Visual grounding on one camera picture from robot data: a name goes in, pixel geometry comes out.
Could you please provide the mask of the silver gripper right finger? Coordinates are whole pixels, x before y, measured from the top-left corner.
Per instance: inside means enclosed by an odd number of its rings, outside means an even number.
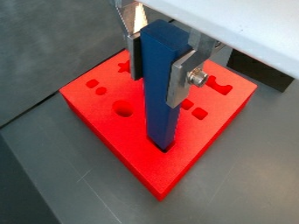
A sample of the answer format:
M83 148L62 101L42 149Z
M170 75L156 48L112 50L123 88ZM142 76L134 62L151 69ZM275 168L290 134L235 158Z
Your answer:
M203 63L219 50L218 40L195 29L190 31L191 50L172 63L167 105L174 109L187 98L191 85L200 88L208 79Z

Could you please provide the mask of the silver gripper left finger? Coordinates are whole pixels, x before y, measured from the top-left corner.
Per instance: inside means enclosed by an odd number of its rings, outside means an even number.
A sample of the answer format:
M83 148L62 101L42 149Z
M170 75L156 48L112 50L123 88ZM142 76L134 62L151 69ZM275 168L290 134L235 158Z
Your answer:
M131 78L143 78L143 60L140 30L148 25L146 10L136 0L112 0L126 38L126 49L130 52Z

